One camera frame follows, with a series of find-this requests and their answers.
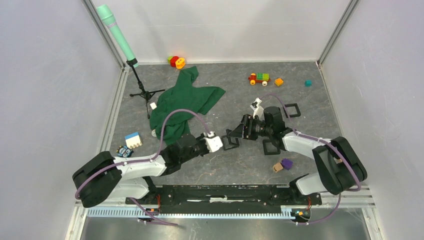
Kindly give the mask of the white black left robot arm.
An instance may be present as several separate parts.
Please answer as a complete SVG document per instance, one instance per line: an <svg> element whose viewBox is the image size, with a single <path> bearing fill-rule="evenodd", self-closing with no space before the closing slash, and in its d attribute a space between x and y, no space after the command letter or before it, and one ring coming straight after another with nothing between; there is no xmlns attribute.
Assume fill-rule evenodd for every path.
<svg viewBox="0 0 424 240"><path fill-rule="evenodd" d="M150 177L173 174L191 159L209 154L208 143L213 137L207 133L199 137L185 134L159 155L114 157L109 151L102 151L72 175L75 198L85 208L126 197L151 204L157 198L157 190Z"/></svg>

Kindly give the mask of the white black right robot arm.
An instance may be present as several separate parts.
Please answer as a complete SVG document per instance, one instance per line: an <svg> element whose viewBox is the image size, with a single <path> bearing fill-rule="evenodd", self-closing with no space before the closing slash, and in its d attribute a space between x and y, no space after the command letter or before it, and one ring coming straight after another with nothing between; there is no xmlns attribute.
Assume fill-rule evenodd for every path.
<svg viewBox="0 0 424 240"><path fill-rule="evenodd" d="M317 138L295 131L285 125L281 109L276 106L265 108L263 117L261 120L259 116L245 114L237 128L227 135L251 141L264 137L262 143L276 147L276 155L286 151L314 160L317 173L301 176L291 183L288 196L293 203L302 204L310 194L319 192L338 195L357 191L367 179L364 165L346 138Z"/></svg>

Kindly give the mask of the green fabric garment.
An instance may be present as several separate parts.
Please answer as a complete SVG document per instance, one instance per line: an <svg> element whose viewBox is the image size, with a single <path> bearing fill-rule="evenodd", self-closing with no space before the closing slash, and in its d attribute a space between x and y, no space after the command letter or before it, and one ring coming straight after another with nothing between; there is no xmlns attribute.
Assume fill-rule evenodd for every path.
<svg viewBox="0 0 424 240"><path fill-rule="evenodd" d="M196 114L206 115L221 99L226 91L217 86L195 87L193 83L199 76L196 66L180 71L175 86L166 90L157 100L156 108L150 114L150 129L158 139L166 117L178 109L187 109ZM188 121L194 116L188 112L177 112L166 122L163 141L167 145L175 143L182 135L189 134Z"/></svg>

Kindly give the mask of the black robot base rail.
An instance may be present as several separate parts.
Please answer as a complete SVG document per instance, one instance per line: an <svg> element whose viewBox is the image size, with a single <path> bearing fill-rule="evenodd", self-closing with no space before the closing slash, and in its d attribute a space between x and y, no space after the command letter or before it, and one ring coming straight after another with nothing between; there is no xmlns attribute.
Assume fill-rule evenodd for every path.
<svg viewBox="0 0 424 240"><path fill-rule="evenodd" d="M142 206L158 205L161 214L277 214L282 206L322 204L317 192L302 195L293 184L155 185L137 199Z"/></svg>

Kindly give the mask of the black display frame box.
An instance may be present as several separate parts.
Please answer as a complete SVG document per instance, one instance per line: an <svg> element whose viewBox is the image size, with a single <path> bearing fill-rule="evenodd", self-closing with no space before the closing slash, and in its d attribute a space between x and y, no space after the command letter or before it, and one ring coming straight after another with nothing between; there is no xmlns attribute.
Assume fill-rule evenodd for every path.
<svg viewBox="0 0 424 240"><path fill-rule="evenodd" d="M239 139L237 137L229 136L230 133L231 133L231 130L226 129L225 135L220 137L223 143L224 151L228 151L228 150L232 150L232 149L236 149L240 147Z"/></svg>

